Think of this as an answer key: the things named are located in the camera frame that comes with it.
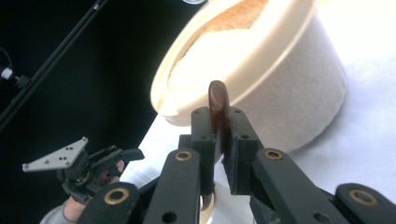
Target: white tablecloth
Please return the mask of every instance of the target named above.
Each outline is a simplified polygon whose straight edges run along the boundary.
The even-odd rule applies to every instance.
[[[290,155],[314,184],[330,193],[354,182],[396,203],[396,3],[319,2],[319,17],[346,70],[347,95],[331,126]],[[181,133],[190,133],[190,127],[174,127],[158,116],[140,145],[146,158],[131,162],[121,181],[141,187],[157,177]],[[213,223],[252,223],[248,197],[228,194],[220,164],[215,180]]]

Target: cable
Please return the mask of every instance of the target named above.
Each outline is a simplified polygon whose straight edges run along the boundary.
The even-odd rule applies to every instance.
[[[7,52],[3,47],[1,47],[1,46],[0,46],[0,50],[3,52],[3,54],[6,56],[6,58],[7,58],[7,60],[8,60],[8,63],[9,63],[8,67],[9,67],[9,68],[14,67],[14,66],[12,65],[11,57],[9,57],[8,52]]]

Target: robotic hand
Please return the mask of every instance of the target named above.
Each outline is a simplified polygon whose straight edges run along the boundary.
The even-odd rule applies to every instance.
[[[100,177],[104,171],[110,176],[120,176],[119,161],[137,161],[145,157],[138,148],[122,150],[116,146],[102,149],[91,156],[84,150],[88,139],[63,147],[36,161],[25,163],[24,172],[57,170],[64,191],[77,202],[88,204],[102,188]]]

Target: metal bracket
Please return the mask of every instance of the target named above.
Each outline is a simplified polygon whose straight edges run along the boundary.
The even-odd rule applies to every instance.
[[[87,143],[88,138],[83,137],[81,140],[67,147],[63,147],[57,151],[54,151],[36,161],[23,164],[22,170],[26,173],[69,168],[73,165],[81,151],[84,150],[84,147],[87,145]]]

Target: white surface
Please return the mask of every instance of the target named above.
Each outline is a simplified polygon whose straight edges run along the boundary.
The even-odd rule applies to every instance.
[[[396,2],[391,0],[333,0],[319,7],[319,17],[346,70],[346,101],[321,136],[290,155],[318,187],[330,193],[340,184],[355,182],[396,203],[394,8]],[[156,118],[140,146],[146,158],[131,162],[121,181],[140,187],[158,176],[166,155],[177,147],[178,135],[189,132],[189,127],[177,128]],[[226,177],[219,165],[215,179],[218,189],[223,188]],[[248,199],[230,203],[232,199],[218,193],[213,223],[252,223]]]

